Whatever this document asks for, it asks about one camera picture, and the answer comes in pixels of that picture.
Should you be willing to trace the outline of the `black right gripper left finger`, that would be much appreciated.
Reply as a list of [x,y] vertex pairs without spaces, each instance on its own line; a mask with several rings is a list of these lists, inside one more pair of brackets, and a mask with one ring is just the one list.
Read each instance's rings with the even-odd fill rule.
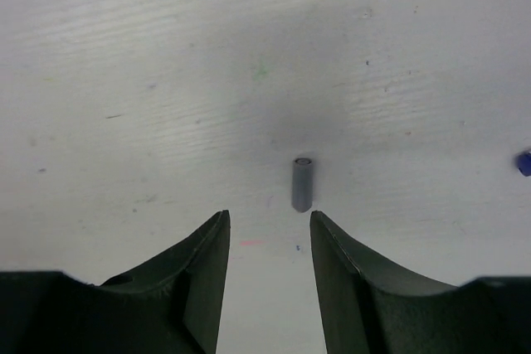
[[60,271],[1,274],[3,353],[213,353],[230,249],[219,211],[102,285]]

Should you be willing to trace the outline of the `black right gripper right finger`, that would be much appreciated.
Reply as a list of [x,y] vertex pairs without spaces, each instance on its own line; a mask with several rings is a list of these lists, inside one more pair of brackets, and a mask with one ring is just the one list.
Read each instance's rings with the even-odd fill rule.
[[380,255],[321,211],[311,214],[310,240],[327,352],[530,351],[529,277],[445,284]]

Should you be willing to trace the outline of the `grey pen cap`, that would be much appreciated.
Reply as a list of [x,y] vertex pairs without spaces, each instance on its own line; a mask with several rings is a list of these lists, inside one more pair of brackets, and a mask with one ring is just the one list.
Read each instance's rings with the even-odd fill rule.
[[311,158],[296,158],[292,163],[291,205],[299,213],[313,205],[313,165]]

